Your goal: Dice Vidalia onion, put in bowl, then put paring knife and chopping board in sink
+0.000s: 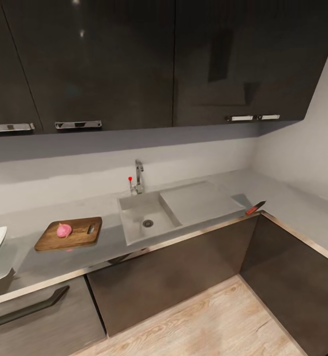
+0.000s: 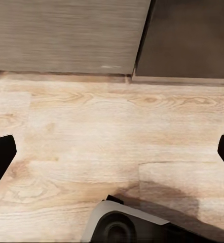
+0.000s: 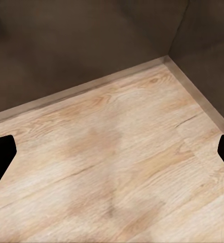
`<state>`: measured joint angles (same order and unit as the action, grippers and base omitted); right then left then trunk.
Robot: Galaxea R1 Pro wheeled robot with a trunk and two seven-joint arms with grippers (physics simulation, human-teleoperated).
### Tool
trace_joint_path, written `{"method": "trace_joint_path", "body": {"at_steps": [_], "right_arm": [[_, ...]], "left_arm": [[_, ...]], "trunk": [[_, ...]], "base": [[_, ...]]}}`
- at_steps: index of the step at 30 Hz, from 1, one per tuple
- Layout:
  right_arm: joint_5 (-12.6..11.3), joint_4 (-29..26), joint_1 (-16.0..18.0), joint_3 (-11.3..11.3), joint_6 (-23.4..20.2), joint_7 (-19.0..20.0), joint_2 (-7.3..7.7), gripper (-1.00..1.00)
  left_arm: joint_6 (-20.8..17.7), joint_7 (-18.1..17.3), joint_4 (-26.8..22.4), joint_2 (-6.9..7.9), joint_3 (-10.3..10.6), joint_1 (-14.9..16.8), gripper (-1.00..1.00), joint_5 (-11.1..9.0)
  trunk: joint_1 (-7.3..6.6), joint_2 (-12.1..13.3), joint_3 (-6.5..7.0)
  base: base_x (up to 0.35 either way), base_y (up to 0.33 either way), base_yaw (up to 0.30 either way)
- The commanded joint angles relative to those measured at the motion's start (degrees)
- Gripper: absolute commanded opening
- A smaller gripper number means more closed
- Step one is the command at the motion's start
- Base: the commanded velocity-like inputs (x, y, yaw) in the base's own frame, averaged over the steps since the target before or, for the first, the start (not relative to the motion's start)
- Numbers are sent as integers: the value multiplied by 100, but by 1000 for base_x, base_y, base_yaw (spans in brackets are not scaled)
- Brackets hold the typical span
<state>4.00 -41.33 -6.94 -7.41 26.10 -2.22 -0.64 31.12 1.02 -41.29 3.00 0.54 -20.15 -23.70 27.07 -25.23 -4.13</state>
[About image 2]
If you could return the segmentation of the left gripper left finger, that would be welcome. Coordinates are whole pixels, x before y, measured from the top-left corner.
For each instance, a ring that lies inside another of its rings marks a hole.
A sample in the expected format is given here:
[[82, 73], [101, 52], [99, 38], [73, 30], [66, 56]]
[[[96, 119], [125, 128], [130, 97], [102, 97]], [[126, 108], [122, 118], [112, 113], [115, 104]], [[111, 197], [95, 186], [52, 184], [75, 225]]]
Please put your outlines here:
[[0, 137], [0, 180], [17, 154], [16, 143], [12, 135]]

